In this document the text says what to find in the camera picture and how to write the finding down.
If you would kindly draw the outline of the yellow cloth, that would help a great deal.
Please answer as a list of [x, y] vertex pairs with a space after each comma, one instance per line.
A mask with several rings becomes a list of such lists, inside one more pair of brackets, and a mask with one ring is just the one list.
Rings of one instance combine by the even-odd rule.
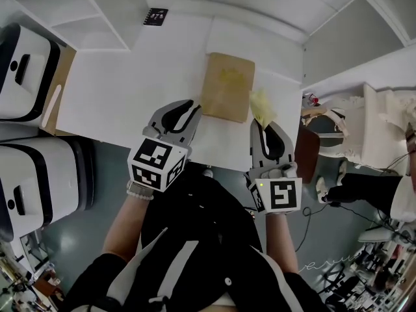
[[277, 117], [266, 92], [262, 88], [251, 92], [250, 109], [262, 130], [265, 130]]

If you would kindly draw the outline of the white black robot machine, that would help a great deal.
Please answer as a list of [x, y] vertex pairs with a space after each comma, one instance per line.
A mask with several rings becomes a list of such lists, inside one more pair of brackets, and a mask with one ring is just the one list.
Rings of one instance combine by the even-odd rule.
[[0, 241], [91, 208], [92, 150], [89, 141], [72, 136], [0, 143]]
[[0, 121], [30, 123], [42, 115], [61, 49], [18, 23], [0, 30]]

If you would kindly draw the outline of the grey watch band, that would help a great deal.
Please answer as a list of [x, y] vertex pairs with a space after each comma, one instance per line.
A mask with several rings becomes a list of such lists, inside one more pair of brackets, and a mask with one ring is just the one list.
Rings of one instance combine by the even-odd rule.
[[138, 194], [143, 196], [151, 196], [153, 194], [153, 189], [142, 186], [134, 181], [129, 181], [127, 183], [127, 193], [130, 195]]

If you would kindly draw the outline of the white ornate vanity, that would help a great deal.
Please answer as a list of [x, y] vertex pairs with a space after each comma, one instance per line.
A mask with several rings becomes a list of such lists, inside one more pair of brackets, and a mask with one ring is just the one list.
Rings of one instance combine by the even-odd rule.
[[367, 84], [359, 95], [348, 92], [325, 98], [323, 106], [345, 116], [349, 137], [342, 142], [344, 158], [375, 170], [408, 173], [408, 124], [416, 128], [416, 90], [377, 91]]

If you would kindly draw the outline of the cardboard box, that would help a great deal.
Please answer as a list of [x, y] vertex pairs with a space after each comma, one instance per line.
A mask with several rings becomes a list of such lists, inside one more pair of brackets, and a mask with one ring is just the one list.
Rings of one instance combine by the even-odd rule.
[[76, 50], [70, 46], [60, 50], [59, 62], [52, 78], [41, 115], [39, 128], [56, 137], [72, 136], [71, 133], [58, 129], [57, 120], [64, 87], [75, 55]]

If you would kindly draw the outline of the person in black shirt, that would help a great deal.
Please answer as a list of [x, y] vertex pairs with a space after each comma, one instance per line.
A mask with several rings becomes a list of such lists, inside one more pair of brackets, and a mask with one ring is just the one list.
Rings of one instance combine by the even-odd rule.
[[330, 312], [267, 255], [252, 216], [210, 171], [188, 169], [165, 192], [130, 196], [150, 202], [135, 256], [101, 253], [62, 312]]

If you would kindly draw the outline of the white desk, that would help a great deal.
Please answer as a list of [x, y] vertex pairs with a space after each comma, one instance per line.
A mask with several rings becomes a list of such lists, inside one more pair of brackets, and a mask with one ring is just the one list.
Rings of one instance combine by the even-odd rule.
[[209, 53], [255, 63], [277, 124], [295, 140], [300, 122], [302, 48], [271, 32], [222, 18], [169, 13], [142, 28], [130, 51], [80, 51], [64, 87], [57, 127], [75, 135], [134, 147], [160, 107], [198, 100]]

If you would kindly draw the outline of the person's right forearm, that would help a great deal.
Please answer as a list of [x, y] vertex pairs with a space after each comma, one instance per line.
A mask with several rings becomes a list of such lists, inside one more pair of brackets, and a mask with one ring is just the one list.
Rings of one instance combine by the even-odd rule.
[[298, 260], [284, 214], [266, 215], [266, 254], [283, 272], [298, 273]]

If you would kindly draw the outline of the person's left forearm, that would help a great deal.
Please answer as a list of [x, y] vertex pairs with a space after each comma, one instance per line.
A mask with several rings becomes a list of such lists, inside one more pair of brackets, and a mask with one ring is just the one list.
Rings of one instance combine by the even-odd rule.
[[149, 202], [130, 195], [126, 197], [107, 233], [102, 254], [113, 254], [126, 262], [135, 256]]

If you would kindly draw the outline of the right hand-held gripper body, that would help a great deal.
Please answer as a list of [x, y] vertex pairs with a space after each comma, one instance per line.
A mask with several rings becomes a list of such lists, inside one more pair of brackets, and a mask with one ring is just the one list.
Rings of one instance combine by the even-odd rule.
[[248, 190], [258, 213], [277, 214], [299, 211], [302, 198], [302, 178], [297, 176], [297, 164], [252, 168], [247, 174]]

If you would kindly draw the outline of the brown notebook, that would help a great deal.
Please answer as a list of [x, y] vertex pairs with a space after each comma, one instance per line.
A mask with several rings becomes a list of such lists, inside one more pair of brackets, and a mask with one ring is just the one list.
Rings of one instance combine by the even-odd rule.
[[255, 63], [223, 53], [211, 53], [201, 91], [202, 112], [232, 122], [248, 117]]

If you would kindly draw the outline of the white shelf unit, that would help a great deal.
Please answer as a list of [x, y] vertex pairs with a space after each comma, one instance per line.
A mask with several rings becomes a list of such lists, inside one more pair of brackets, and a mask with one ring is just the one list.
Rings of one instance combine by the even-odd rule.
[[146, 0], [12, 0], [78, 51], [131, 50], [148, 11]]

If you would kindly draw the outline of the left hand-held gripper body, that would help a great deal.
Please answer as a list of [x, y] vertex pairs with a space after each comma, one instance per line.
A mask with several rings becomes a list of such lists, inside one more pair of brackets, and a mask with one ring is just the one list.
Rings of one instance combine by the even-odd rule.
[[163, 133], [147, 126], [140, 141], [127, 159], [130, 179], [142, 187], [164, 192], [182, 173], [192, 152], [192, 128]]

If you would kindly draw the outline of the small black spiral notebook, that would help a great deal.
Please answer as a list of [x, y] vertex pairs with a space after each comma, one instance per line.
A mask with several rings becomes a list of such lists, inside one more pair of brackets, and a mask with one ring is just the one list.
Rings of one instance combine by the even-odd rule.
[[167, 8], [150, 8], [144, 19], [143, 25], [160, 27], [167, 16]]

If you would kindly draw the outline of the brown wooden stool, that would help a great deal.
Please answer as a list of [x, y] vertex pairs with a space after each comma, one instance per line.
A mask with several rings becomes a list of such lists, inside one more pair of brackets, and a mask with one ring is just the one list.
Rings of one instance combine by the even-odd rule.
[[303, 184], [309, 184], [313, 180], [319, 149], [319, 136], [300, 125], [294, 150], [294, 160], [297, 164], [297, 176], [302, 178]]

